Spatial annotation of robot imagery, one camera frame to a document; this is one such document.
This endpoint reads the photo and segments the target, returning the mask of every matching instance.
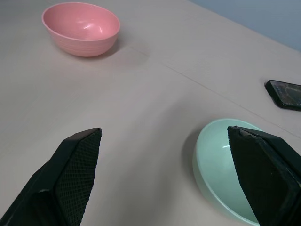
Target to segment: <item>mint green bowl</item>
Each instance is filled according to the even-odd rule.
[[[224,214],[259,226],[239,184],[229,147],[228,126],[260,130],[236,119],[219,119],[206,125],[197,140],[193,172],[202,192]]]

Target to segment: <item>wall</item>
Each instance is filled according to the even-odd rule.
[[[301,0],[192,0],[213,12],[301,50]]]

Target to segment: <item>white table surface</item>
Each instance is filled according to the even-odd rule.
[[[263,85],[301,84],[300,53],[187,0],[91,0],[120,18],[119,40],[73,57],[41,23],[59,2],[0,1],[0,215],[63,139],[102,127],[82,226],[242,226],[197,189],[196,137],[238,118],[301,153],[301,113]]]

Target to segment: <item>phone screen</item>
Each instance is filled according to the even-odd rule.
[[[280,81],[271,81],[271,85],[285,105],[301,107],[301,86]]]

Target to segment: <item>bowl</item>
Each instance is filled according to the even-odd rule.
[[[120,30],[120,22],[113,13],[82,2],[53,5],[43,12],[42,22],[59,48],[80,57],[108,51]]]
[[[202,194],[224,214],[259,226],[239,184],[228,140],[228,126],[260,130],[245,121],[219,119],[206,125],[198,137],[193,172]]]

